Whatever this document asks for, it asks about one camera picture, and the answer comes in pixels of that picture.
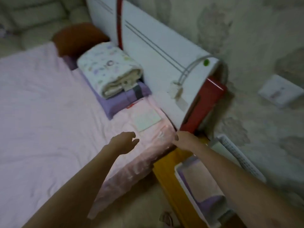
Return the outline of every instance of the person's left hand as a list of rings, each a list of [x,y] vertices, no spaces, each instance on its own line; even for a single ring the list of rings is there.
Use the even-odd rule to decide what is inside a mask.
[[[120,154],[127,154],[139,143],[139,139],[134,139],[136,135],[134,132],[122,132],[119,135],[111,138],[109,145],[111,145]]]

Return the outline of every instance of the forearm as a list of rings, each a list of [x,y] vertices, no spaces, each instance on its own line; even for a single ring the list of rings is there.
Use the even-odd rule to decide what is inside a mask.
[[[303,227],[301,212],[274,190],[204,144],[194,151],[248,226]]]
[[[118,155],[104,146],[101,152],[63,185],[24,225],[28,227],[79,227]]]

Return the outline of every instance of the bed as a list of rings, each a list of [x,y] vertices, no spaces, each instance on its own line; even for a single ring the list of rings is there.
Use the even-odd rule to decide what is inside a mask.
[[[81,71],[71,71],[52,42],[0,59],[0,227],[21,227],[113,136],[135,131],[140,143],[114,163],[90,211],[94,218],[151,171],[176,129],[193,132],[225,92],[210,77],[219,64],[211,58],[184,83],[183,105],[171,99],[171,81],[207,52],[126,1],[87,2],[94,24],[142,65],[152,95],[108,120]],[[153,34],[139,16],[163,34]],[[138,132],[133,119],[147,109],[162,120]]]

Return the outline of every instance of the white headboard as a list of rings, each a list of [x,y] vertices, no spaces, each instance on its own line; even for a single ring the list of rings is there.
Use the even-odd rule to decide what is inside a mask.
[[[101,1],[113,11],[116,8],[116,0]],[[113,29],[116,27],[116,17],[106,13],[108,11],[102,5],[93,3],[96,0],[88,0],[93,23],[117,43],[117,30]],[[208,66],[203,63],[196,66],[183,84],[181,99],[176,102],[167,93],[170,83],[178,80],[191,62],[209,53],[126,0],[122,6],[121,28],[124,51],[143,66],[145,84],[151,89],[160,108],[179,129],[205,80],[217,68],[219,60],[210,58]]]

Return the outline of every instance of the wallpaper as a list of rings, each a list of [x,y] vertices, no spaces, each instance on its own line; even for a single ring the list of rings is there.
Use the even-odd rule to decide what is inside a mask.
[[[272,186],[304,197],[304,97],[279,109],[257,94],[272,74],[304,88],[304,0],[129,1],[227,63],[209,137],[226,134]]]

